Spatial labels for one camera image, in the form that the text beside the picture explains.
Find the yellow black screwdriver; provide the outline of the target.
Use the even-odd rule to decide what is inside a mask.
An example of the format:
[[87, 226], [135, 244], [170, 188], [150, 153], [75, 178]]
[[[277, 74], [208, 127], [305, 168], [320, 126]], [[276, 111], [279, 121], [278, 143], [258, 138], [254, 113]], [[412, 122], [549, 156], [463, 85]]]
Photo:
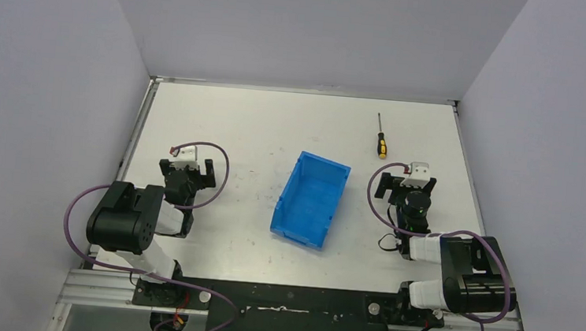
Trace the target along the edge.
[[381, 119], [380, 112], [377, 114], [377, 119], [378, 119], [379, 132], [377, 133], [376, 152], [377, 152], [379, 159], [385, 159], [388, 154], [388, 147], [387, 147], [387, 142], [386, 142], [386, 139], [384, 136], [385, 133], [382, 128], [382, 119]]

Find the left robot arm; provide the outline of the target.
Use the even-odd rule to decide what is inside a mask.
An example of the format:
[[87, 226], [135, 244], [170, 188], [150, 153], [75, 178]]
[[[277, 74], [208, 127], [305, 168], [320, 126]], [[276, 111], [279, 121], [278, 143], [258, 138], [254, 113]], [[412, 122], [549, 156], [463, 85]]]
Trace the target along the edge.
[[189, 300], [189, 289], [174, 280], [183, 276], [180, 264], [155, 238], [188, 236], [198, 191], [216, 186], [213, 161], [204, 163], [205, 169], [200, 170], [195, 160], [162, 159], [162, 186], [137, 188], [127, 181], [114, 181], [89, 218], [87, 240], [139, 270], [134, 277], [134, 304], [178, 307]]

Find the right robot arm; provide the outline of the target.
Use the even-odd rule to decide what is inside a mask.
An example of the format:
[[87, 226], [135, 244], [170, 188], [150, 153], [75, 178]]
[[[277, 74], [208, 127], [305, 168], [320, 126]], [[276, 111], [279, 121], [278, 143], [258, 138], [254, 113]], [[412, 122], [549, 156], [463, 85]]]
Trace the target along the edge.
[[482, 312], [492, 313], [498, 320], [517, 306], [517, 289], [499, 242], [472, 232], [431, 232], [427, 216], [435, 185], [435, 178], [410, 185], [405, 177], [380, 175], [374, 195], [389, 196], [385, 223], [391, 227], [395, 251], [407, 261], [431, 263], [441, 271], [437, 279], [405, 284], [405, 294], [392, 300], [392, 314], [404, 324], [424, 310], [466, 314], [473, 321]]

